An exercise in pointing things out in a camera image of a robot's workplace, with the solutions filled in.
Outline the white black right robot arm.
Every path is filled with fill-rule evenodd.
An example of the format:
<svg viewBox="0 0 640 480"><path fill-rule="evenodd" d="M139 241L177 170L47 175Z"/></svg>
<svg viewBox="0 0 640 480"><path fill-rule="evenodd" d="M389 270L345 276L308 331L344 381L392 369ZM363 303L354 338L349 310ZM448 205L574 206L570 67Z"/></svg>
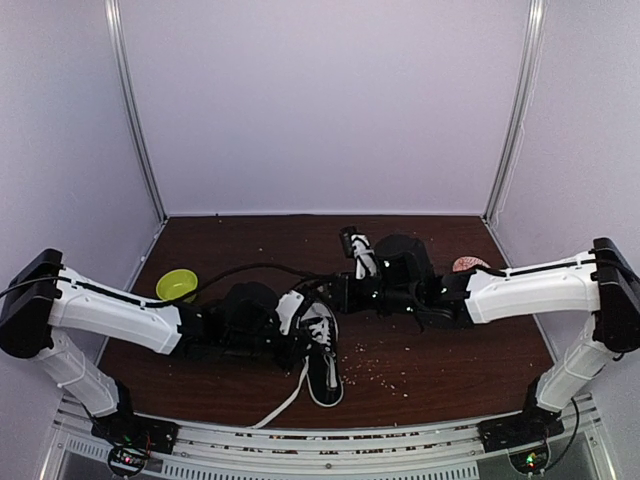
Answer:
<svg viewBox="0 0 640 480"><path fill-rule="evenodd" d="M578 339L530 384L523 411L512 416L519 440L535 440L608 362L639 348L639 278L608 238L555 262L504 270L476 265L445 275L434 272L416 238L394 234L369 246L345 228L341 241L356 267L330 282L328 298L345 314L409 314L421 328L461 330L521 315L587 313Z"/></svg>

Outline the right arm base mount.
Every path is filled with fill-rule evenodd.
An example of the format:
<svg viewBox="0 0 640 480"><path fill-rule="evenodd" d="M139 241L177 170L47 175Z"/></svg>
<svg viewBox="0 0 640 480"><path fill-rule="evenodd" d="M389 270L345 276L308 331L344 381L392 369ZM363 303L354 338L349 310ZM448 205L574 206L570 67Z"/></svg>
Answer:
<svg viewBox="0 0 640 480"><path fill-rule="evenodd" d="M484 451L506 451L511 467L526 476L542 474L551 465L549 440L564 431L561 420L525 420L520 414L478 424Z"/></svg>

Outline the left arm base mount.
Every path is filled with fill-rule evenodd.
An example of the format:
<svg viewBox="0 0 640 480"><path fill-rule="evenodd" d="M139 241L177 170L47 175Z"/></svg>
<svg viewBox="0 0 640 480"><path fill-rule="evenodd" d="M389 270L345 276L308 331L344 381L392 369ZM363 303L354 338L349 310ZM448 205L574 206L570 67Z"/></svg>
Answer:
<svg viewBox="0 0 640 480"><path fill-rule="evenodd" d="M111 446L107 466L113 474L130 478L140 474L153 453L173 452L179 426L174 422L133 415L125 418L90 416L91 434Z"/></svg>

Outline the white shoelace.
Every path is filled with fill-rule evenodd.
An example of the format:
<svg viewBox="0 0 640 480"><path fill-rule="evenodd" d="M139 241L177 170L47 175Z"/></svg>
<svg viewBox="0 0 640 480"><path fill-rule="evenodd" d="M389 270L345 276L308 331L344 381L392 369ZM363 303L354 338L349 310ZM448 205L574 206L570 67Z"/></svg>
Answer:
<svg viewBox="0 0 640 480"><path fill-rule="evenodd" d="M297 380L296 386L294 387L293 391L272 412L270 412L268 415L266 415L263 419L261 419L256 424L252 425L251 426L252 429L264 428L269 423L271 423L275 418L277 418L280 414L282 414L292 403L295 402L295 400L298 398L298 396L300 394L300 391L302 390L304 385L307 386L307 389L308 389L308 392L309 392L309 388L308 388L308 385L307 385L307 378L306 378L306 373L307 373L306 356L308 355L308 351L307 351L308 347L309 347L309 338L308 338L305 350L303 351L304 356L303 356L303 360L302 360L302 367L301 367L300 374L298 376L298 380Z"/></svg>

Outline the black white canvas sneaker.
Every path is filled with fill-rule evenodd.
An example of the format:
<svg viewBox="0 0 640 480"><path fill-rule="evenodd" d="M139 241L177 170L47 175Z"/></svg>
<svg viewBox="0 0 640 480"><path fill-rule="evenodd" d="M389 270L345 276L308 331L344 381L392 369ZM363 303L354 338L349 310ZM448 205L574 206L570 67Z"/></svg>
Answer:
<svg viewBox="0 0 640 480"><path fill-rule="evenodd" d="M337 320L324 303L315 302L299 326L309 338L306 378L311 399L323 408L335 407L344 395L339 374Z"/></svg>

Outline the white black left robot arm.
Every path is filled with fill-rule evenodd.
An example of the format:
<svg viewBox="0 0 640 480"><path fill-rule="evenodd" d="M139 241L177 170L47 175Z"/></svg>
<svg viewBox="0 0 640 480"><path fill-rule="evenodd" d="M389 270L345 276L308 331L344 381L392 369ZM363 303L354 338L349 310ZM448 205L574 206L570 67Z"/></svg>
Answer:
<svg viewBox="0 0 640 480"><path fill-rule="evenodd" d="M90 414L98 432L123 444L144 433L129 390L101 372L71 341L77 329L191 360L220 354L272 352L285 360L293 347L291 301L263 284L236 284L209 308L156 302L95 283L46 249L2 292L1 349L34 359Z"/></svg>

